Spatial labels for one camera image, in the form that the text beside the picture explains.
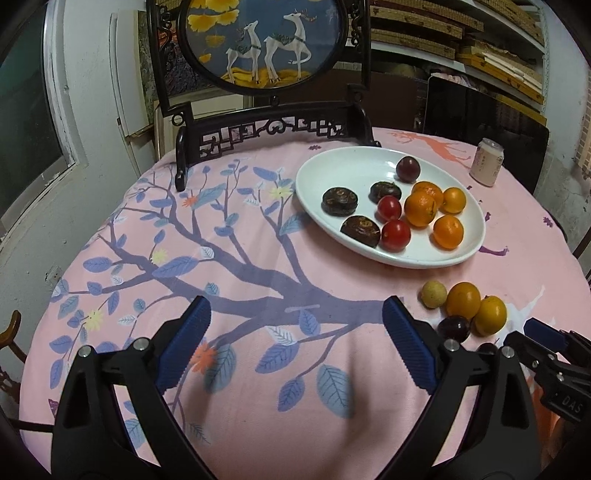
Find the wall socket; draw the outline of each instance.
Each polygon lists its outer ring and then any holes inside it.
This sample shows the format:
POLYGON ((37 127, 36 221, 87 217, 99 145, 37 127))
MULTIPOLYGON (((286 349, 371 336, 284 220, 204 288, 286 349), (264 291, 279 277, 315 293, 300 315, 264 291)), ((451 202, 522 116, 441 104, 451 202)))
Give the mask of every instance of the wall socket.
POLYGON ((56 287, 57 283, 64 276, 64 271, 61 267, 54 265, 50 268, 49 272, 45 274, 45 283, 47 283, 52 289, 56 287))

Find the dark purple plum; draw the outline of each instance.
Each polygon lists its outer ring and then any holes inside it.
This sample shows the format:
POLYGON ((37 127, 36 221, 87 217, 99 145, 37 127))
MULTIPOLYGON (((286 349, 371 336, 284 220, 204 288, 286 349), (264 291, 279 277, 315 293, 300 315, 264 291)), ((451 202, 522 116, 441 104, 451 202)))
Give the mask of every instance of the dark purple plum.
POLYGON ((421 174, 421 166, 418 161, 412 157, 404 157, 396 165, 396 175, 406 183, 413 183, 421 174))
POLYGON ((470 322, 461 315, 451 315, 439 322, 437 333, 445 339, 463 343, 470 336, 470 322))

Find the oval plate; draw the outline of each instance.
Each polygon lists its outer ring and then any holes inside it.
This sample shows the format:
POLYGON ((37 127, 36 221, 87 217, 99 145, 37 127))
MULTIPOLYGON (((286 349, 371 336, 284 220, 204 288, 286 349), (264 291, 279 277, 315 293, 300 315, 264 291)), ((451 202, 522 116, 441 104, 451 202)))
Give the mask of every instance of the oval plate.
POLYGON ((399 253, 390 253, 380 246, 371 248, 340 232, 343 217, 326 214, 322 209, 322 195, 332 187, 346 187, 359 197, 359 205, 353 215, 365 215, 380 228, 382 222, 375 218, 376 204, 369 200, 369 189, 377 181, 394 181, 402 190, 401 203, 411 193, 412 185, 399 181, 396 165, 407 153, 377 147, 343 147, 322 152, 304 163, 295 178, 295 190, 306 212, 340 244, 364 257, 404 268, 442 268, 460 264, 474 255, 484 242, 486 225, 478 202, 468 190, 441 168, 417 158, 421 166, 418 181, 430 181, 442 190, 458 187, 466 194, 466 208, 457 215, 464 226, 464 240, 455 250, 437 248, 430 235, 433 224, 424 229, 411 228, 408 246, 399 253))

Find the yellow flower print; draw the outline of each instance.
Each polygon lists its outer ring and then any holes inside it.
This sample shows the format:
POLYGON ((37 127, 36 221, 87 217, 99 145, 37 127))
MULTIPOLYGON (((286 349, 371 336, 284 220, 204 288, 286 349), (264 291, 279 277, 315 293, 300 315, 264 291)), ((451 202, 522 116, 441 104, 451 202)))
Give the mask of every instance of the yellow flower print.
POLYGON ((150 258, 152 263, 157 266, 162 266, 168 260, 168 252, 164 248, 159 248, 154 251, 152 257, 150 258))
POLYGON ((221 46, 226 41, 224 35, 208 35, 205 37, 205 43, 208 47, 216 48, 221 46))
POLYGON ((219 14, 231 8, 236 8, 238 3, 240 3, 240 0, 205 0, 207 8, 219 14))
POLYGON ((216 24, 219 15, 189 15, 187 20, 194 32, 206 32, 216 24))
POLYGON ((85 327, 89 332, 96 332, 100 330, 100 326, 103 324, 103 313, 100 310, 92 310, 88 314, 86 319, 85 327))
POLYGON ((238 18, 238 14, 240 10, 230 10, 229 12, 222 13, 221 15, 217 15, 217 23, 220 25, 229 25, 234 23, 238 18))
POLYGON ((286 199, 289 195, 291 195, 291 187, 273 187, 269 190, 269 196, 271 196, 274 200, 279 199, 286 199))

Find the white deer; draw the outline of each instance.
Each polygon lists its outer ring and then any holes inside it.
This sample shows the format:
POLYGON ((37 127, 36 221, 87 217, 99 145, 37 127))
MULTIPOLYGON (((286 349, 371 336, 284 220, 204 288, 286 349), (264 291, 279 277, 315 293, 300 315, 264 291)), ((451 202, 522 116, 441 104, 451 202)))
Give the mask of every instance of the white deer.
POLYGON ((265 39, 265 64, 267 65, 267 72, 269 73, 269 80, 271 83, 279 80, 279 75, 277 75, 277 71, 273 65, 273 55, 278 48, 295 53, 295 61, 291 60, 290 64, 297 64, 298 80, 301 80, 301 64, 307 62, 312 57, 312 53, 308 47, 306 47, 306 30, 304 29, 304 24, 301 19, 303 18, 308 22, 313 22, 316 20, 316 17, 310 18, 306 16, 306 10, 303 12, 295 10, 292 14, 283 15, 283 18, 295 23, 295 34, 293 37, 273 35, 265 39), (308 55, 304 60, 301 59, 302 53, 308 55))
POLYGON ((234 79, 234 74, 232 73, 232 65, 234 62, 240 59, 251 59, 252 60, 252 73, 251 73, 251 81, 255 80, 258 83, 258 57, 261 54, 261 41, 256 36, 255 28, 258 25, 258 20, 255 20, 252 23, 249 23, 246 27, 244 27, 243 32, 247 32, 248 36, 251 38, 251 46, 240 48, 236 46, 235 48, 229 48, 226 52, 228 54, 228 76, 230 77, 230 82, 236 83, 234 79))

